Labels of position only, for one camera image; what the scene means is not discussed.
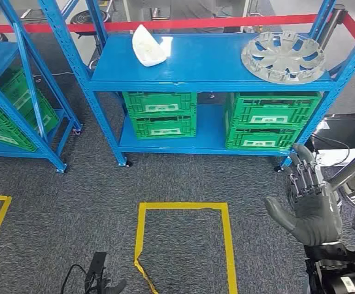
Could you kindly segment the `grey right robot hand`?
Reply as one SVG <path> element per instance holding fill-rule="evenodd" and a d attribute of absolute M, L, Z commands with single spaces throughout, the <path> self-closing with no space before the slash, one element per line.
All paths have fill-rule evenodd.
<path fill-rule="evenodd" d="M 304 145 L 294 143 L 290 155 L 294 168 L 285 171 L 291 184 L 294 213 L 284 209 L 274 197 L 266 197 L 271 218 L 305 246 L 337 242 L 342 222 L 332 187 L 325 181 L 321 167 Z"/>

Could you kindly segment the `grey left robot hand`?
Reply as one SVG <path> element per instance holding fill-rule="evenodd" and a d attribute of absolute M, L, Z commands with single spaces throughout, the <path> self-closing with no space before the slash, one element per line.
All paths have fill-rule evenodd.
<path fill-rule="evenodd" d="M 103 292 L 104 294 L 119 294 L 122 292 L 126 285 L 127 281 L 125 279 L 122 279 L 116 285 L 113 285 L 111 279 L 106 279 Z"/>

